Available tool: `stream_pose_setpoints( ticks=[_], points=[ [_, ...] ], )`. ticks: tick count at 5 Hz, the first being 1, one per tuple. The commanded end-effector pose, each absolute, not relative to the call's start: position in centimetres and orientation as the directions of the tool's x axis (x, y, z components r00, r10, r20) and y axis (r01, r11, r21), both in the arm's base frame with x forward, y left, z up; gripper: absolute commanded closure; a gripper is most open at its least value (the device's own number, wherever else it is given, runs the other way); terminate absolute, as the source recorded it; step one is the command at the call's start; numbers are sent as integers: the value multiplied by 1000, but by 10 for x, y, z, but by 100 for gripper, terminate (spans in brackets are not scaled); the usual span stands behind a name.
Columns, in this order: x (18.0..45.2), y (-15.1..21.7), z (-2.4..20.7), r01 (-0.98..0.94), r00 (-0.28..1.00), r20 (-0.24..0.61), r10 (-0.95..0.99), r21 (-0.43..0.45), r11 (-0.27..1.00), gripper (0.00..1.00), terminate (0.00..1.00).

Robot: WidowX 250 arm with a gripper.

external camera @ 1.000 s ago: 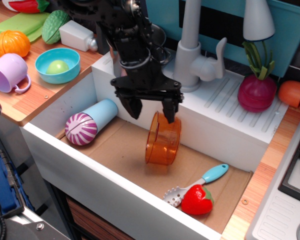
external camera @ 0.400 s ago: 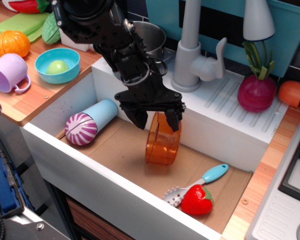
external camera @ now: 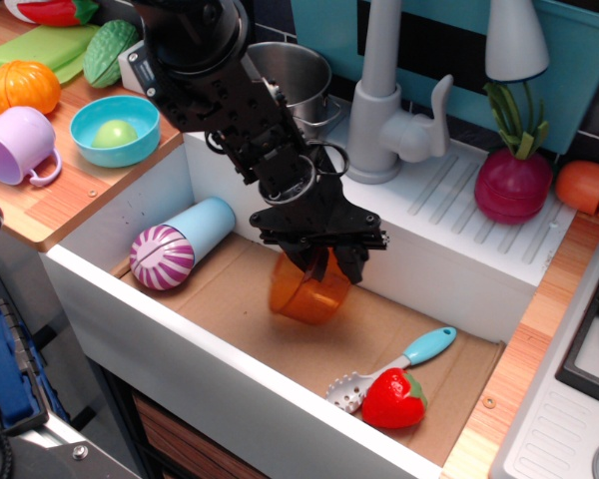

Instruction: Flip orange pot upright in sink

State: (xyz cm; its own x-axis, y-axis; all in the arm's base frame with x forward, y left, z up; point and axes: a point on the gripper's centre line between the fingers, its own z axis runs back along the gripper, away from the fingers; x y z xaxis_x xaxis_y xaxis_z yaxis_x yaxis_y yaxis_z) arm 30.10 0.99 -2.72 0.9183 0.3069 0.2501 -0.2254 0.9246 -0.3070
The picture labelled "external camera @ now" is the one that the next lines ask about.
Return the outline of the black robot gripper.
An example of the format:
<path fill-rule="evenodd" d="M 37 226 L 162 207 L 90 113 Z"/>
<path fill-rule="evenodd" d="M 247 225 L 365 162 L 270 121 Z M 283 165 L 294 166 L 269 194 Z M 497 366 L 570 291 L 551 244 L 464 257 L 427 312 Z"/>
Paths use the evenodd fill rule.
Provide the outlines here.
<path fill-rule="evenodd" d="M 334 144 L 310 144 L 305 153 L 277 160 L 259 182 L 267 207 L 251 215 L 261 240 L 284 250 L 280 276 L 322 282 L 331 247 L 351 284 L 362 281 L 368 249 L 385 249 L 378 214 L 351 203 L 343 193 L 347 153 Z"/>

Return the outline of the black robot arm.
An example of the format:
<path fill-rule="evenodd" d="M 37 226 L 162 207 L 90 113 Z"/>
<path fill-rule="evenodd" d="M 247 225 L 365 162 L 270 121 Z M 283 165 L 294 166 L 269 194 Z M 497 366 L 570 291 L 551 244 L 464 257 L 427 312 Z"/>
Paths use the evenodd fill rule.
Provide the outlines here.
<path fill-rule="evenodd" d="M 202 132 L 267 208 L 250 224 L 300 270 L 321 279 L 329 258 L 351 283 L 386 233 L 377 214 L 343 193 L 332 146 L 308 140 L 287 99 L 248 52 L 250 24 L 239 1 L 136 1 L 144 47 L 133 67 L 145 95 L 183 133 Z"/>

